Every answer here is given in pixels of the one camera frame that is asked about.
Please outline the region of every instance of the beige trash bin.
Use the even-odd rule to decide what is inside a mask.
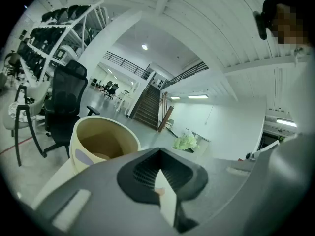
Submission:
[[[75,173],[92,164],[140,150],[135,134],[124,125],[105,117],[78,120],[70,141],[70,160]]]

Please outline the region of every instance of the staircase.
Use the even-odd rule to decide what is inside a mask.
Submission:
[[[149,86],[147,94],[141,101],[133,119],[157,131],[159,101],[160,90],[155,88],[154,86]]]

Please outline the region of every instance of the metal railing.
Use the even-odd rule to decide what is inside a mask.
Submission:
[[[168,107],[168,103],[167,103],[167,92],[163,93],[162,95],[162,99],[159,103],[160,105],[160,110],[162,108],[162,122],[161,124],[159,125],[157,131],[158,132],[162,132],[163,128],[165,127],[169,117],[171,116],[172,114],[172,111],[174,110],[174,107]]]
[[[183,79],[186,79],[192,75],[195,75],[198,72],[204,71],[209,69],[209,67],[207,67],[207,65],[204,62],[201,62],[195,66],[193,66],[192,68],[188,69],[187,71],[181,73],[180,75],[176,76],[174,79],[167,81],[162,89],[165,89]]]
[[[116,55],[116,54],[113,54],[111,52],[107,52],[105,55],[104,55],[104,58],[109,60],[109,61],[112,61],[113,63],[129,70],[130,72],[140,76],[141,78],[147,80],[147,78],[149,77],[150,73],[144,69],[142,69],[141,67],[135,65],[134,63],[131,63],[130,61]]]

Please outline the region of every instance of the red line on floor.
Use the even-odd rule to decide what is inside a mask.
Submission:
[[[19,142],[19,145],[20,145],[20,144],[22,144],[23,142],[28,141],[29,139],[32,139],[32,136],[31,136],[31,137],[26,138],[26,139],[25,139],[25,140],[23,140],[23,141],[20,141],[20,142]],[[7,152],[8,150],[10,150],[10,149],[12,149],[12,148],[14,148],[14,147],[15,147],[15,145],[12,145],[11,147],[9,147],[9,148],[5,149],[4,151],[2,151],[2,152],[0,153],[0,155],[2,155],[3,153]]]

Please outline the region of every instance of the ceiling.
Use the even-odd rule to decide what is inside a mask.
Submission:
[[[174,72],[175,76],[182,73],[182,69],[188,63],[199,59],[194,52],[179,40],[144,20],[140,20],[133,25],[117,42],[150,56],[151,61],[155,63],[159,64],[159,61],[164,59],[167,60],[170,65],[175,64],[178,67],[174,68],[174,70],[176,70]],[[142,44],[146,44],[148,50],[143,50],[141,47]],[[170,67],[170,65],[166,64],[162,66],[167,68]]]
[[[63,6],[95,1],[58,0]],[[132,7],[146,12],[145,22],[141,20],[129,29],[121,43],[131,48],[131,43],[147,43],[181,69],[198,63],[200,57],[209,70],[216,71],[218,80],[209,80],[207,87],[190,85],[185,92],[208,90],[212,97],[234,100],[266,97],[267,110],[288,114],[283,98],[304,62],[295,65],[292,46],[277,44],[269,31],[267,40],[260,39],[252,13],[261,12],[265,0],[104,1],[110,16]]]

